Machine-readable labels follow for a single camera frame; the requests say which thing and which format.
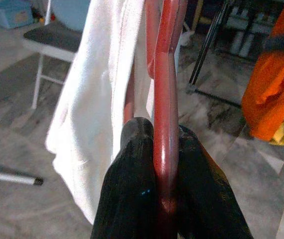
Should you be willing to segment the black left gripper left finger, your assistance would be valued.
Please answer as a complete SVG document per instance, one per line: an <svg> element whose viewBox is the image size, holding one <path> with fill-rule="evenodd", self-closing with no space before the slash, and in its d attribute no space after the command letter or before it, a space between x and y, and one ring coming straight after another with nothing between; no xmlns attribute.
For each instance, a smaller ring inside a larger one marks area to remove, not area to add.
<svg viewBox="0 0 284 239"><path fill-rule="evenodd" d="M125 123L120 152L104 177L91 238L152 239L155 215L153 126L136 117Z"/></svg>

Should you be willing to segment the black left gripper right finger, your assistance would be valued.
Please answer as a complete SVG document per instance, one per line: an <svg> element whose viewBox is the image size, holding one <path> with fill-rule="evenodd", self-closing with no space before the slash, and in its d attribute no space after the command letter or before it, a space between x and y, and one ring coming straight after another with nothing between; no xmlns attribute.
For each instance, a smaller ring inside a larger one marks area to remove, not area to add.
<svg viewBox="0 0 284 239"><path fill-rule="evenodd" d="M179 126L178 233L184 239L251 239L226 175L193 131Z"/></svg>

